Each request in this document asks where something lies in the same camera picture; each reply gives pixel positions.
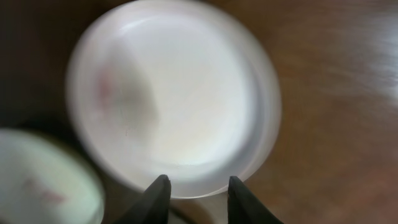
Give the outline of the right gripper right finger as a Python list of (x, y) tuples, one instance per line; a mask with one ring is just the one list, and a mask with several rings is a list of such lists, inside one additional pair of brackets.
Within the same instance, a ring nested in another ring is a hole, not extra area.
[(236, 176), (228, 184), (229, 224), (283, 224)]

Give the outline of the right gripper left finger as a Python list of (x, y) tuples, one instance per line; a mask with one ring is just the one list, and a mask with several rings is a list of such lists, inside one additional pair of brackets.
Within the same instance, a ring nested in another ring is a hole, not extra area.
[(169, 219), (171, 183), (162, 174), (115, 224), (166, 224)]

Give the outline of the white plate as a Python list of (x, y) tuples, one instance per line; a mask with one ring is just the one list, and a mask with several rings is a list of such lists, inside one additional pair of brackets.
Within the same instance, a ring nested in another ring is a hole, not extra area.
[(99, 177), (73, 148), (48, 134), (1, 129), (1, 223), (97, 224)]
[(260, 168), (278, 135), (267, 54), (200, 1), (133, 1), (103, 14), (73, 50), (66, 89), (88, 154), (135, 190), (165, 174), (172, 198), (220, 194)]

